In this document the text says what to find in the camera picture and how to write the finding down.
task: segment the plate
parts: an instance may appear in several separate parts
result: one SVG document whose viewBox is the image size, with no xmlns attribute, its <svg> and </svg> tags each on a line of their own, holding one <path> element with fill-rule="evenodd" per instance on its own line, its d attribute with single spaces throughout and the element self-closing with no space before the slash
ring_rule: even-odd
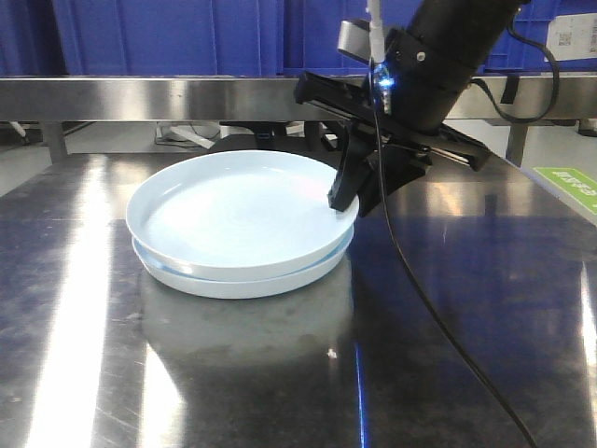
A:
<svg viewBox="0 0 597 448">
<path fill-rule="evenodd" d="M 299 271 L 353 225 L 358 199 L 330 209 L 336 170 L 276 151 L 200 156 L 152 175 L 132 195 L 127 225 L 147 253 L 179 273 L 239 282 Z"/>
<path fill-rule="evenodd" d="M 340 244 L 323 259 L 300 271 L 264 280 L 249 282 L 218 282 L 178 273 L 154 259 L 138 241 L 132 239 L 132 247 L 147 271 L 158 281 L 176 290 L 195 296 L 215 299 L 253 299 L 273 296 L 292 291 L 318 280 L 329 273 L 342 259 L 354 230 L 351 227 L 341 239 Z"/>
</svg>

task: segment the green label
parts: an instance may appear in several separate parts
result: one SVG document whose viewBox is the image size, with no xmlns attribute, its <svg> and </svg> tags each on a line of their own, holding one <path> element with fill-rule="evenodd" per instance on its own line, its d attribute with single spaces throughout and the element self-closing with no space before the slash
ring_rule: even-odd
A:
<svg viewBox="0 0 597 448">
<path fill-rule="evenodd" d="M 535 168 L 535 171 L 597 215 L 597 182 L 593 179 L 576 168 Z"/>
</svg>

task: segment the blue bin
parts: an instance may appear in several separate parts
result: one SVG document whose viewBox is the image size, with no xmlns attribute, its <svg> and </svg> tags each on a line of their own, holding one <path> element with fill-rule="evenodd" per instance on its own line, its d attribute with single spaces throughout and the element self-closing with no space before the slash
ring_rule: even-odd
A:
<svg viewBox="0 0 597 448">
<path fill-rule="evenodd" d="M 407 26 L 423 0 L 382 2 L 385 25 Z M 367 68 L 337 51 L 340 22 L 369 20 L 367 0 L 286 0 L 285 64 L 287 75 L 309 70 L 322 75 L 364 74 Z M 516 18 L 516 30 L 546 43 L 548 27 L 556 16 L 597 12 L 597 0 L 533 0 Z M 562 70 L 597 70 L 597 58 L 562 61 Z M 479 72 L 546 71 L 543 54 L 504 33 Z"/>
<path fill-rule="evenodd" d="M 382 2 L 385 25 L 406 26 L 421 0 Z M 285 65 L 287 75 L 304 70 L 321 75 L 356 75 L 367 67 L 338 53 L 341 21 L 366 19 L 367 0 L 286 0 Z"/>
<path fill-rule="evenodd" d="M 0 76 L 63 75 L 48 0 L 0 0 Z"/>
<path fill-rule="evenodd" d="M 52 0 L 71 75 L 282 71 L 282 0 Z"/>
<path fill-rule="evenodd" d="M 533 0 L 517 16 L 515 29 L 524 37 L 546 44 L 549 24 L 557 16 L 596 12 L 597 0 Z M 569 71 L 597 71 L 597 52 L 590 59 L 560 61 L 560 68 Z M 504 33 L 493 47 L 483 69 L 485 72 L 548 71 L 549 64 L 544 61 L 541 51 Z"/>
</svg>

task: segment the sticker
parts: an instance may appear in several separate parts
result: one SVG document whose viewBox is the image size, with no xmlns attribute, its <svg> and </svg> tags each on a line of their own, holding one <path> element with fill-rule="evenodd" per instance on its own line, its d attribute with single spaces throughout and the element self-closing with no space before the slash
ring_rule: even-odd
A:
<svg viewBox="0 0 597 448">
<path fill-rule="evenodd" d="M 558 61 L 597 58 L 597 13 L 556 17 L 547 46 Z"/>
<path fill-rule="evenodd" d="M 535 168 L 539 174 L 597 215 L 597 182 L 576 168 Z"/>
</svg>

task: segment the metal rail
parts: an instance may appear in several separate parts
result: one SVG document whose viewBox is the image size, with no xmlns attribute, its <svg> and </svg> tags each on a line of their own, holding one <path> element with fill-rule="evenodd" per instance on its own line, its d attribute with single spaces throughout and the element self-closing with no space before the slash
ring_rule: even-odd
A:
<svg viewBox="0 0 597 448">
<path fill-rule="evenodd" d="M 500 97 L 506 77 L 484 77 Z M 297 105 L 294 78 L 65 77 L 0 78 L 0 120 L 186 121 L 225 119 L 292 121 L 334 119 L 311 105 Z M 521 77 L 509 113 L 536 115 L 548 102 L 550 76 Z M 548 119 L 597 117 L 597 74 L 564 74 L 561 95 Z M 496 119 L 484 93 L 463 92 L 450 119 Z"/>
</svg>

